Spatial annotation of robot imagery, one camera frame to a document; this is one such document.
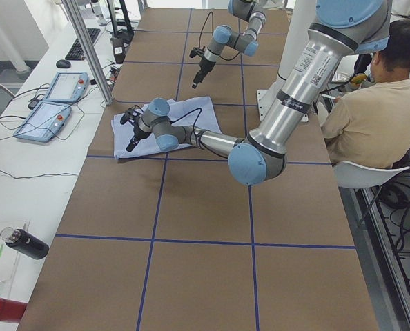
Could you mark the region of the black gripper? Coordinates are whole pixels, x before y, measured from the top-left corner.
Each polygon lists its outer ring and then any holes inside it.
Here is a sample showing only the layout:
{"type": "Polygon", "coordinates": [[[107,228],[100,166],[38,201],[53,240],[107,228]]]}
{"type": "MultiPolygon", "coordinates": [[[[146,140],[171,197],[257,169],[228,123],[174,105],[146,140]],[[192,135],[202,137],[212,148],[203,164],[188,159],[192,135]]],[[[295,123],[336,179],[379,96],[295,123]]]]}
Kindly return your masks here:
{"type": "Polygon", "coordinates": [[[192,83],[192,88],[195,89],[204,79],[204,77],[212,71],[215,66],[215,61],[210,61],[206,57],[202,57],[200,63],[200,70],[195,75],[192,83]]]}
{"type": "Polygon", "coordinates": [[[142,139],[147,139],[152,131],[149,126],[147,126],[144,122],[134,122],[133,124],[133,133],[134,136],[130,140],[129,144],[126,146],[127,152],[132,152],[138,144],[138,141],[142,139]]]}

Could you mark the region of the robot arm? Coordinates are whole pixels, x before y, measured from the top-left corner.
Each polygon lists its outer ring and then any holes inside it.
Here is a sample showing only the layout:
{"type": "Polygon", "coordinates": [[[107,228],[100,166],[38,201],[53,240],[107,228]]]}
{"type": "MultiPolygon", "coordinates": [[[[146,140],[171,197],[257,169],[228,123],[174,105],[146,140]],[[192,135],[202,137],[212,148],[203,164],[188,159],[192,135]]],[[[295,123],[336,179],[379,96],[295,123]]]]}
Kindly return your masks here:
{"type": "Polygon", "coordinates": [[[236,50],[238,54],[250,57],[255,54],[258,49],[258,34],[266,23],[266,10],[263,6],[257,1],[229,1],[228,11],[248,25],[243,32],[236,32],[228,25],[217,26],[206,47],[198,46],[191,50],[190,58],[201,58],[192,88],[196,88],[212,71],[226,46],[236,50]]]}
{"type": "Polygon", "coordinates": [[[122,115],[121,123],[133,127],[127,151],[154,136],[163,152],[189,144],[226,158],[230,173],[244,185],[277,177],[286,167],[286,142],[342,58],[386,48],[391,6],[390,1],[317,1],[307,44],[259,126],[243,139],[178,126],[169,117],[170,104],[156,98],[145,110],[130,108],[122,115]]]}

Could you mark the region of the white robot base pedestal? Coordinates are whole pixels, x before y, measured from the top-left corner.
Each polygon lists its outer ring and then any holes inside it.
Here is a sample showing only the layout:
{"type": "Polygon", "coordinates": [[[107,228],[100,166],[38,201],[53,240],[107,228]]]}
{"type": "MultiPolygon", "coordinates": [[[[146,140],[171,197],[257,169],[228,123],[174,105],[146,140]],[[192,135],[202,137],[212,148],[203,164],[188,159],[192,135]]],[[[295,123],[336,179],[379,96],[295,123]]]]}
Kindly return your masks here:
{"type": "Polygon", "coordinates": [[[257,106],[261,121],[272,107],[277,93],[287,81],[290,81],[289,75],[309,41],[307,30],[315,18],[315,3],[316,1],[313,0],[295,2],[284,51],[277,70],[277,79],[268,90],[257,90],[257,106]]]}

